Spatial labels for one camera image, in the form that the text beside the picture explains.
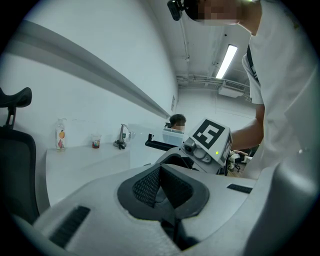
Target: black headband camera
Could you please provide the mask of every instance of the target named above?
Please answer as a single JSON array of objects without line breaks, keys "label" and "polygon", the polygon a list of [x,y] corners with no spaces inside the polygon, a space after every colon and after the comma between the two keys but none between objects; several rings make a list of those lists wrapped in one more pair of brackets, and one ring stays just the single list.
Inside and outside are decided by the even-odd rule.
[{"label": "black headband camera", "polygon": [[184,11],[181,0],[170,0],[167,5],[169,7],[172,18],[175,21],[179,21],[182,17],[182,12]]}]

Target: dark hair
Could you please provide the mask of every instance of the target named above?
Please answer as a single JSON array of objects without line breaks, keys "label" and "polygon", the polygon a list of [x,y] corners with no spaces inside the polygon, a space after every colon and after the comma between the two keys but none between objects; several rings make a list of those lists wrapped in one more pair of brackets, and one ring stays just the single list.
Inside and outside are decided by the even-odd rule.
[{"label": "dark hair", "polygon": [[170,117],[171,126],[174,126],[175,124],[184,126],[186,121],[187,120],[183,114],[174,114],[173,116]]},{"label": "dark hair", "polygon": [[183,8],[190,19],[199,20],[198,0],[184,0]]}]

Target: vent slot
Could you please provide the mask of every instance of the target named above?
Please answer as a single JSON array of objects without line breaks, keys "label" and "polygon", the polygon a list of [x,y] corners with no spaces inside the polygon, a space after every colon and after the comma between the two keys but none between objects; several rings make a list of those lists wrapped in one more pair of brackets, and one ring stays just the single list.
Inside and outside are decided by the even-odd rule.
[{"label": "vent slot", "polygon": [[236,184],[230,184],[227,186],[228,189],[243,192],[246,194],[250,194],[252,187],[247,187],[247,186],[241,186],[241,185],[236,185]]},{"label": "vent slot", "polygon": [[236,84],[236,83],[229,82],[229,81],[225,81],[224,87],[231,88],[231,89],[236,89],[238,91],[244,91],[245,90],[245,87],[243,85]]},{"label": "vent slot", "polygon": [[65,248],[71,238],[77,232],[78,228],[88,216],[90,209],[83,206],[78,206],[74,209],[56,231],[49,238],[51,242],[61,248]]}]

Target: red liquid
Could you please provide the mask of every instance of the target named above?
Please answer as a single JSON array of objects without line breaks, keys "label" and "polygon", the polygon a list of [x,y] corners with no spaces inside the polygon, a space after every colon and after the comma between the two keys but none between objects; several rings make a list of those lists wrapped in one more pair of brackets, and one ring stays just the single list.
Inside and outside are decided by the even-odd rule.
[{"label": "red liquid", "polygon": [[99,144],[98,146],[96,146],[96,145],[92,142],[92,148],[93,148],[93,149],[98,149],[98,148],[100,148],[100,144]]}]

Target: black mesh pad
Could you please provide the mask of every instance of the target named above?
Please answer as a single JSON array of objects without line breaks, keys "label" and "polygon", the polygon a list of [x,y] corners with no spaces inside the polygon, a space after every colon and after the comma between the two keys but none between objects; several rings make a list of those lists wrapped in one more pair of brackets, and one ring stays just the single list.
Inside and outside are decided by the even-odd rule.
[{"label": "black mesh pad", "polygon": [[[162,200],[156,200],[160,188],[172,207],[164,209]],[[198,215],[209,199],[209,190],[203,183],[166,164],[155,164],[124,181],[117,196],[120,204],[135,218],[173,223]]]},{"label": "black mesh pad", "polygon": [[193,195],[193,188],[190,184],[165,169],[161,172],[161,186],[174,209]]},{"label": "black mesh pad", "polygon": [[160,187],[160,167],[140,179],[133,186],[133,194],[142,203],[155,207],[156,195]]}]

